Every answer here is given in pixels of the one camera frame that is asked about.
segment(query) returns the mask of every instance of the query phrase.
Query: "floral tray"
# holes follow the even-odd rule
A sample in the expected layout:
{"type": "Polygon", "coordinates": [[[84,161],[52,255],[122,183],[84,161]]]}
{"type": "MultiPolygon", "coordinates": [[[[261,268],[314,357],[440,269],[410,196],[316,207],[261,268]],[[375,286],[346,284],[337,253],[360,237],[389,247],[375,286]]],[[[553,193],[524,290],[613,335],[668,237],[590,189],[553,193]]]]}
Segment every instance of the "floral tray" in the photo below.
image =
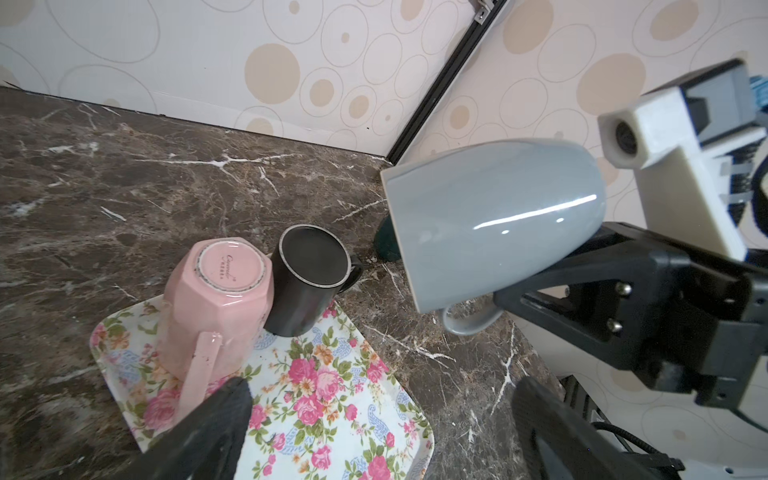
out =
{"type": "MultiPolygon", "coordinates": [[[[91,335],[96,363],[142,451],[170,428],[180,393],[154,349],[161,300],[121,310],[91,335]]],[[[265,332],[232,376],[247,379],[255,395],[235,478],[423,477],[432,428],[338,306],[305,335],[265,332]]],[[[207,396],[226,380],[211,383],[207,396]]]]}

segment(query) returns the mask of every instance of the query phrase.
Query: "pink mug handle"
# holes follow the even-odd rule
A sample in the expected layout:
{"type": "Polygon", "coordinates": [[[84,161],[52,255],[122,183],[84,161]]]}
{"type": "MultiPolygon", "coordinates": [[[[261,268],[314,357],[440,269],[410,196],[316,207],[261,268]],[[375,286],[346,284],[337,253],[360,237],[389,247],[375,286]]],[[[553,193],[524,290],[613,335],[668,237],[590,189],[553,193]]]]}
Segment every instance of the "pink mug handle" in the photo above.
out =
{"type": "Polygon", "coordinates": [[[184,379],[184,384],[181,386],[181,396],[179,407],[174,416],[174,425],[203,402],[221,343],[222,337],[218,332],[200,332],[200,335],[197,336],[192,363],[187,372],[187,378],[184,379]]]}

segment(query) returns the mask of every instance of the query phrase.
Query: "mug handle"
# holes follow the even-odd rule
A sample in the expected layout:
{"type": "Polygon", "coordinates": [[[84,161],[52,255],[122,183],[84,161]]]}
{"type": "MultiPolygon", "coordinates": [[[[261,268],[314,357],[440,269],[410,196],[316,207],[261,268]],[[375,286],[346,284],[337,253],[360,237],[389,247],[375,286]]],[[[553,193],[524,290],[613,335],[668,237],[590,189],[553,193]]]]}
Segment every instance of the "mug handle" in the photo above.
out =
{"type": "Polygon", "coordinates": [[[339,293],[347,291],[352,285],[357,282],[357,280],[360,280],[360,276],[362,275],[362,272],[366,268],[366,265],[360,260],[360,258],[357,255],[350,255],[349,259],[351,260],[352,264],[352,271],[349,272],[349,276],[346,278],[346,282],[341,284],[341,288],[339,289],[339,293]]]}
{"type": "Polygon", "coordinates": [[[222,337],[218,332],[200,332],[200,335],[197,336],[192,363],[190,363],[184,384],[181,386],[181,396],[174,416],[174,425],[184,420],[184,417],[203,402],[221,343],[222,337]]]}
{"type": "Polygon", "coordinates": [[[448,314],[448,308],[438,311],[442,327],[455,335],[475,335],[498,320],[504,310],[491,303],[470,316],[456,318],[448,314]]]}

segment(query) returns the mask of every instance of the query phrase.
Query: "marble countertop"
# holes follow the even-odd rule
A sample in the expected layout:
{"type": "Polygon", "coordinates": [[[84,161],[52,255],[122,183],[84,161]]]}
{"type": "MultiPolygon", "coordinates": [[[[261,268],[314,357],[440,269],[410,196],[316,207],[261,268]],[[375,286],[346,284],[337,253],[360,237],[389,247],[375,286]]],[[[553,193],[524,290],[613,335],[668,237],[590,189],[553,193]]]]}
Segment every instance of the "marble countertop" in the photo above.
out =
{"type": "Polygon", "coordinates": [[[103,478],[139,455],[88,349],[109,313],[162,293],[197,241],[270,252],[329,228],[369,268],[339,297],[435,430],[427,478],[525,478],[524,375],[561,394],[505,315],[472,337],[415,311],[371,240],[381,157],[0,88],[0,477],[103,478]]]}

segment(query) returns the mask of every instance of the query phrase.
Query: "metal bolt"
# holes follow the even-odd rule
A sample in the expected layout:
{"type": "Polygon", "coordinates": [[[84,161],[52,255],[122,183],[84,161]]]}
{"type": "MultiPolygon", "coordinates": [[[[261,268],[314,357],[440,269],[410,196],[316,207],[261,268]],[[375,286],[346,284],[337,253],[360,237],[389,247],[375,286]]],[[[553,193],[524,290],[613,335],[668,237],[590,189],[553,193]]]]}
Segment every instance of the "metal bolt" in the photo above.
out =
{"type": "Polygon", "coordinates": [[[621,325],[621,322],[614,319],[608,319],[608,321],[605,323],[605,325],[608,327],[608,330],[611,331],[611,333],[619,333],[621,329],[624,327],[621,325]]]}
{"type": "Polygon", "coordinates": [[[619,296],[629,296],[632,293],[632,285],[624,282],[616,282],[616,293],[619,296]]]}

